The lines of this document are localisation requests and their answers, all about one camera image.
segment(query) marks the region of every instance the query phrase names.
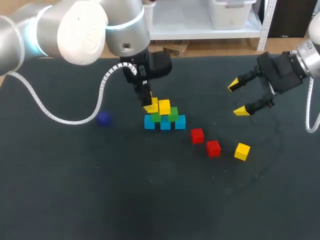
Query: black table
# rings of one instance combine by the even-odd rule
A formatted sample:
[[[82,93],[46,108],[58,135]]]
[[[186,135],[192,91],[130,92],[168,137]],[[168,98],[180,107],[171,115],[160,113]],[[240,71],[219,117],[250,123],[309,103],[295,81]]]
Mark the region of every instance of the black table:
[[[117,59],[85,67],[54,59],[19,71],[55,115],[80,120],[96,105]],[[318,240],[319,133],[305,130],[308,83],[252,117],[233,110],[261,97],[259,81],[231,93],[255,56],[173,60],[152,93],[185,114],[187,130],[144,130],[144,111],[121,71],[107,82],[102,109],[112,126],[52,121],[26,88],[0,88],[0,239],[3,240]],[[315,83],[312,119],[319,112]],[[190,129],[218,139],[208,158]],[[237,144],[251,146],[246,162]]]

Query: stacked cubes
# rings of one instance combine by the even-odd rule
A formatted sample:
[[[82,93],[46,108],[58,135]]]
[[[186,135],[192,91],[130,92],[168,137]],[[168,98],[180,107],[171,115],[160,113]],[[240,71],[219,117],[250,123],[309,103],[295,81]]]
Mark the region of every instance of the stacked cubes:
[[[170,100],[159,100],[152,98],[152,105],[145,106],[148,115],[144,116],[144,128],[147,130],[156,129],[156,123],[160,123],[161,130],[171,130],[171,123],[175,129],[186,129],[186,116],[178,114],[177,107],[170,106]]]

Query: storage bin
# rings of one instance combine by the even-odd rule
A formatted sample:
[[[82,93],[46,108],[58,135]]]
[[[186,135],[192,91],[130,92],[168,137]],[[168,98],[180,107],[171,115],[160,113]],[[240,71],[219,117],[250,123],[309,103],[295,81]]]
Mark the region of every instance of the storage bin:
[[[156,6],[156,2],[153,2],[151,4],[144,4],[144,17],[146,21],[146,27],[149,30],[149,32],[152,31],[152,25],[154,21],[154,9]]]
[[[208,0],[209,15],[216,30],[242,29],[257,0]]]

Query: white cable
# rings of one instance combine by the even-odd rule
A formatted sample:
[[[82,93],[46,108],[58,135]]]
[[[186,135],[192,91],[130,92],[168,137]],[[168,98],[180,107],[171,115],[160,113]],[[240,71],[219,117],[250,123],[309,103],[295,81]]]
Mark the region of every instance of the white cable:
[[[310,105],[311,105],[311,96],[312,96],[312,90],[314,86],[314,79],[310,77],[310,83],[309,83],[309,90],[308,90],[308,97],[306,99],[306,111],[305,111],[305,129],[308,133],[313,134],[320,125],[320,113],[318,115],[318,118],[315,121],[315,124],[313,128],[310,128]]]
[[[96,107],[93,111],[93,113],[86,119],[84,120],[80,120],[80,121],[68,121],[68,120],[63,120],[61,118],[56,117],[55,115],[53,115],[51,112],[49,112],[46,107],[43,105],[43,103],[40,101],[39,97],[37,96],[35,90],[33,89],[33,87],[30,85],[30,83],[23,77],[21,76],[19,73],[17,72],[11,72],[8,73],[8,75],[14,76],[15,78],[19,79],[25,86],[26,88],[29,90],[29,92],[31,93],[32,97],[34,98],[35,102],[38,104],[38,106],[40,107],[40,109],[45,113],[45,115],[47,115],[49,118],[51,118],[52,120],[61,123],[61,124],[66,124],[66,125],[81,125],[81,124],[86,124],[88,122],[90,122],[92,119],[94,119],[101,107],[102,104],[102,100],[103,100],[103,96],[104,96],[104,89],[106,86],[106,82],[108,80],[108,78],[110,77],[110,75],[123,67],[127,67],[131,70],[131,72],[134,75],[137,75],[137,69],[135,66],[133,66],[131,63],[128,62],[122,62],[119,63],[117,65],[114,65],[112,68],[110,68],[110,70],[104,75],[101,84],[100,84],[100,89],[99,89],[99,95],[98,95],[98,101],[96,104]]]

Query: dark blue cube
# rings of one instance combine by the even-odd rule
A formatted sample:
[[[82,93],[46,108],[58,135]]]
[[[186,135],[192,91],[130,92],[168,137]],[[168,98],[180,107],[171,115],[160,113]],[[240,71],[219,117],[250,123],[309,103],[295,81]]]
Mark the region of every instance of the dark blue cube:
[[[96,123],[100,127],[108,127],[111,125],[111,117],[108,112],[102,111],[99,112],[96,116]]]

